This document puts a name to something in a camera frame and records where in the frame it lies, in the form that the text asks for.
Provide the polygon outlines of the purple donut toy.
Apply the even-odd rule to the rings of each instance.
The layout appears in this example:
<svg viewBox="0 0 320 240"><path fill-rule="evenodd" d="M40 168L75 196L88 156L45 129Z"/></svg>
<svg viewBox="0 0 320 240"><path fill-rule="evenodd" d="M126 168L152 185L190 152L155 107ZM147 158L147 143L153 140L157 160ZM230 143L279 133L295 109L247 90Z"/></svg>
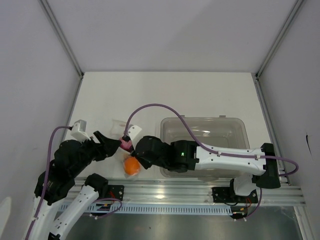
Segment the purple donut toy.
<svg viewBox="0 0 320 240"><path fill-rule="evenodd" d="M123 150L125 150L125 151L127 151L127 152L130 152L131 149L132 149L132 141L131 141L131 140L125 140L125 139L123 139L123 138L121 138L120 141L121 141L120 147L121 147Z"/></svg>

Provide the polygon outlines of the orange fruit toy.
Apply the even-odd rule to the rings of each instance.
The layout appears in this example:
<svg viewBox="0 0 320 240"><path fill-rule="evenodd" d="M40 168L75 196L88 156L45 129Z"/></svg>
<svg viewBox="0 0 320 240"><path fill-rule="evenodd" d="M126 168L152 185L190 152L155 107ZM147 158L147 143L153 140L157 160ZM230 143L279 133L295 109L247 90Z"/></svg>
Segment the orange fruit toy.
<svg viewBox="0 0 320 240"><path fill-rule="evenodd" d="M128 157L124 160L124 172L129 176L137 175L140 170L140 163L135 157Z"/></svg>

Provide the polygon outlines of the clear zip top bag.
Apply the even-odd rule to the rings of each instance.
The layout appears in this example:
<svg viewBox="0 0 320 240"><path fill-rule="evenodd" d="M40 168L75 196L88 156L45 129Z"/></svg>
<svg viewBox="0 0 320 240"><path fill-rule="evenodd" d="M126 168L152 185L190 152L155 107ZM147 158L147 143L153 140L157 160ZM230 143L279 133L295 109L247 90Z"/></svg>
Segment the clear zip top bag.
<svg viewBox="0 0 320 240"><path fill-rule="evenodd" d="M126 123L124 121L113 119L112 120L112 128L110 130L110 136L113 139L117 139L117 140L124 139L125 127L126 127ZM116 151L116 153L114 154L114 157L119 162L120 169L126 179L137 179L138 175L141 173L141 170L142 170L142 166L140 164L140 172L138 174L128 175L125 173L124 161L125 161L125 159L127 159L129 157L133 157L131 155L132 151L133 151L133 146L130 151L125 151L121 147L119 147L118 150Z"/></svg>

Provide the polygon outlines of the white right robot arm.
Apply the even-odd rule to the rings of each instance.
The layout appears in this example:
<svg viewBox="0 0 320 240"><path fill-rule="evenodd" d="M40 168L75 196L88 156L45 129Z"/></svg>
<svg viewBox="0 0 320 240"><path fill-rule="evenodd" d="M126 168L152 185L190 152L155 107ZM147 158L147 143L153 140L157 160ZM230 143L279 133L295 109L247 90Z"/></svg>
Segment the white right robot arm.
<svg viewBox="0 0 320 240"><path fill-rule="evenodd" d="M215 147L199 141L178 140L170 144L154 136L144 136L133 146L133 155L148 169L157 166L169 172L229 170L242 174L231 180L228 196L239 202L254 189L278 189L281 186L277 161L267 156L270 144L256 149Z"/></svg>

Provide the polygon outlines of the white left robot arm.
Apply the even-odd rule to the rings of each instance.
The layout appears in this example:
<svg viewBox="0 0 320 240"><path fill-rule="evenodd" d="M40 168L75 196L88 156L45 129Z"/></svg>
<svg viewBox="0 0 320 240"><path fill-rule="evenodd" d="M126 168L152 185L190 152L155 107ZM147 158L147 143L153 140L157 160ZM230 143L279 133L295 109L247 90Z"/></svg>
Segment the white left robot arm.
<svg viewBox="0 0 320 240"><path fill-rule="evenodd" d="M93 161L112 157L121 141L95 131L91 137L63 141L47 160L45 171L38 177L34 190L32 217L25 232L26 240L62 240L84 211L96 200L115 201L109 181L93 173L87 177L80 193L58 218L55 216L64 203L76 177Z"/></svg>

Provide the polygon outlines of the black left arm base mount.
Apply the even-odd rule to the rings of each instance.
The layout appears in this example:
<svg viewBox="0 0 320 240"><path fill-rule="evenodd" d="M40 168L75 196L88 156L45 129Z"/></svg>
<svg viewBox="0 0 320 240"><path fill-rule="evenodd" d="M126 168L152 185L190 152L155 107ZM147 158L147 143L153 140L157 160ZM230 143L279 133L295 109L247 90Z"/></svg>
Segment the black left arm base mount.
<svg viewBox="0 0 320 240"><path fill-rule="evenodd" d="M107 189L102 191L102 198L113 198L122 201L124 192L124 185L108 185Z"/></svg>

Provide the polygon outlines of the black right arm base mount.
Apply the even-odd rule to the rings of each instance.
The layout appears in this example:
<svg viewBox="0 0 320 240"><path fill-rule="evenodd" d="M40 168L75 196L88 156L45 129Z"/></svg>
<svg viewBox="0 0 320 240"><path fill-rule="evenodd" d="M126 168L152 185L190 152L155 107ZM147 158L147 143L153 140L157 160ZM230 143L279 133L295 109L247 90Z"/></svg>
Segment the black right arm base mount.
<svg viewBox="0 0 320 240"><path fill-rule="evenodd" d="M256 190L253 190L247 196L236 195L230 187L213 187L212 198L214 203L222 203L234 206L235 204L245 204L245 203L258 203L258 194Z"/></svg>

